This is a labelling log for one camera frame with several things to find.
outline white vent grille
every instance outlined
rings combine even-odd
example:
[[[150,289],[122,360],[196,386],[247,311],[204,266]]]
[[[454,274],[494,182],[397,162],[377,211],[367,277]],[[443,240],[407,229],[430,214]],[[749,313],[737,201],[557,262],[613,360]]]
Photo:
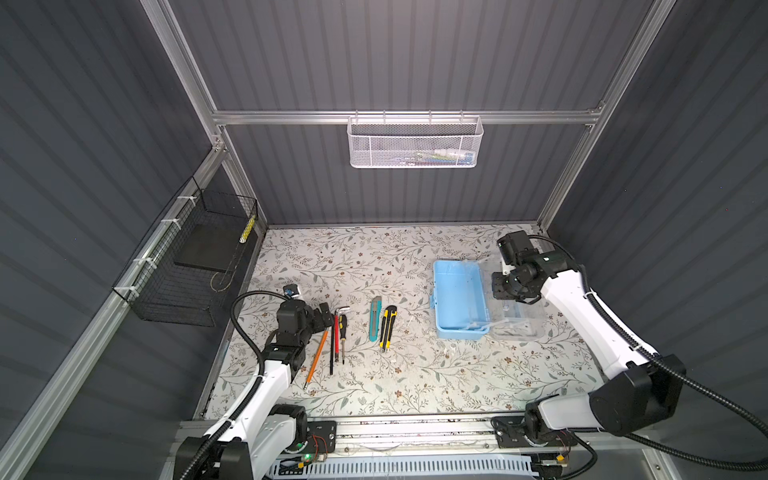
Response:
[[[355,168],[471,168],[482,133],[479,117],[458,123],[361,123],[350,117],[349,162]]]
[[[531,459],[520,455],[489,453],[478,455],[418,455],[403,457],[329,458],[327,462],[305,467],[300,474],[278,475],[279,462],[270,468],[271,478],[346,478],[426,475],[526,475],[538,477],[531,470]]]

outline black motor joint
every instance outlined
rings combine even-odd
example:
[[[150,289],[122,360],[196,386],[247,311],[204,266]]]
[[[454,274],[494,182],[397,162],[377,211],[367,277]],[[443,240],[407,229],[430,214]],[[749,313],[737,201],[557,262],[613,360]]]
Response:
[[[333,315],[328,303],[321,303],[319,308],[312,310],[303,300],[286,300],[277,310],[277,335],[266,347],[265,358],[288,365],[293,381],[304,363],[312,334],[332,325]]]
[[[497,300],[535,303],[541,299],[541,288],[548,278],[567,270],[578,271],[578,265],[561,251],[540,253],[523,230],[507,233],[496,244],[504,263],[515,268],[508,275],[491,275],[491,289]]]

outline gray corrugated wall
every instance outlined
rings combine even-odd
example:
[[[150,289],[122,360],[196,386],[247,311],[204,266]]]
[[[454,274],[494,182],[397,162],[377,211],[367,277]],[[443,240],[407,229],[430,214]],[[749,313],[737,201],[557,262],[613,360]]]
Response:
[[[489,125],[477,167],[373,170],[343,126],[228,129],[271,224],[535,220],[584,131]]]
[[[597,106],[648,0],[173,0],[220,110]]]
[[[0,3],[0,445],[210,143],[138,2]],[[148,478],[221,331],[126,319],[28,478]]]
[[[763,419],[766,25],[760,0],[678,2],[549,230],[635,332]],[[694,453],[765,456],[756,430],[689,389],[660,430]],[[736,478],[678,465],[685,478]]]
[[[171,4],[220,110],[470,111],[596,107],[650,1]],[[583,131],[486,125],[475,168],[356,170],[343,127],[229,129],[271,224],[535,220]]]

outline clear plastic box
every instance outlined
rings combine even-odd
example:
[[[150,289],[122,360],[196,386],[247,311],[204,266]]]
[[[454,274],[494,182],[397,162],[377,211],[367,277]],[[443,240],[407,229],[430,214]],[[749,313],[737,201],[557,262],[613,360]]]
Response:
[[[539,300],[533,305],[512,300],[493,300],[501,302],[501,313],[495,317],[491,311],[491,336],[497,340],[537,340],[544,336],[546,300]]]
[[[532,341],[545,334],[547,319],[547,300],[539,300],[533,305],[514,300],[497,300],[491,292],[491,274],[501,270],[501,260],[490,256],[480,263],[485,305],[490,320],[490,335],[497,340]]]

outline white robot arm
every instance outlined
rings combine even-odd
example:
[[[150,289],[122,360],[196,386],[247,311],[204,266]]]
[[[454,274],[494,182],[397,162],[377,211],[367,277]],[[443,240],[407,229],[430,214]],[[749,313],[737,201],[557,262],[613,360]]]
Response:
[[[494,297],[524,303],[547,299],[578,331],[608,377],[608,382],[593,392],[554,396],[528,405],[529,438],[562,429],[600,429],[626,435],[672,416],[681,382],[651,365],[639,350],[657,355],[656,350],[632,333],[594,291],[584,291],[584,267],[565,252],[540,253],[523,231],[505,235],[498,246],[503,262],[502,271],[492,276]],[[609,325],[591,302],[597,302],[615,326]],[[633,347],[620,330],[637,345]],[[674,356],[665,357],[664,362],[677,372],[685,371]]]
[[[297,294],[290,295],[289,287],[297,290],[290,285],[283,288],[285,296],[265,293],[285,301],[277,310],[275,341],[263,353],[257,353],[263,370],[253,374],[227,413],[203,437],[188,437],[182,443],[176,453],[174,480],[262,478],[283,450],[300,450],[306,444],[305,409],[276,402],[304,363],[305,348],[312,334],[330,327],[333,317],[327,303],[312,311]],[[244,295],[258,293],[264,292],[257,290]],[[251,344],[237,321],[233,322],[238,333]]]

